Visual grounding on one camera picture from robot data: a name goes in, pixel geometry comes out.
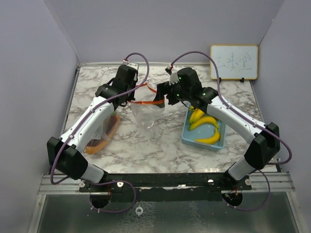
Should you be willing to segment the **yellow banana bunch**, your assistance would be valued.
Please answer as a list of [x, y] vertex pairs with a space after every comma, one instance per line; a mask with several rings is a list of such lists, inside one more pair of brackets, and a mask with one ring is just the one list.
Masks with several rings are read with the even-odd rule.
[[190, 127], [189, 130], [192, 131], [196, 129], [197, 127], [203, 125], [203, 124], [211, 124], [216, 129], [219, 128], [219, 125], [217, 123], [217, 120], [212, 116], [207, 116], [202, 110], [195, 109], [193, 110], [191, 116], [190, 116]]

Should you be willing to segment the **single yellow banana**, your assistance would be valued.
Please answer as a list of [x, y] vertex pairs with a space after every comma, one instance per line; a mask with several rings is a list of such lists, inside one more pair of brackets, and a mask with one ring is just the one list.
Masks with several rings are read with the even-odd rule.
[[220, 139], [220, 133], [218, 131], [217, 128], [215, 128], [214, 130], [214, 135], [210, 138], [202, 138], [202, 139], [195, 139], [195, 142], [199, 142], [199, 143], [205, 143], [205, 144], [210, 144], [213, 145], [215, 144], [217, 141], [219, 141]]

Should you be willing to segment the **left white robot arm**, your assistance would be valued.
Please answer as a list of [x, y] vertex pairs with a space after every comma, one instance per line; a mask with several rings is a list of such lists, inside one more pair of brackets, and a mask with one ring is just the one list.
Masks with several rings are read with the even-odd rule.
[[104, 121], [122, 104], [134, 99], [129, 90], [136, 87], [138, 64], [120, 65], [111, 82], [101, 85], [90, 106], [73, 126], [59, 138], [47, 142], [49, 163], [52, 171], [59, 170], [70, 178], [88, 180], [94, 190], [106, 189], [105, 171], [90, 164], [83, 152], [98, 131], [103, 132]]

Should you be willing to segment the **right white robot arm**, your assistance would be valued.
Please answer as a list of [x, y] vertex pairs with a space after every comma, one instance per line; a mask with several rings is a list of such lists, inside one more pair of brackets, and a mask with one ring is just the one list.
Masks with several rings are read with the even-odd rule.
[[170, 79], [156, 86], [155, 100], [166, 98], [169, 105], [188, 101], [194, 108], [213, 116], [235, 130], [249, 144], [243, 158], [235, 162], [223, 178], [224, 186], [234, 190], [247, 174], [264, 168], [280, 150], [279, 127], [257, 121], [239, 110], [212, 87], [202, 87], [190, 67], [171, 73]]

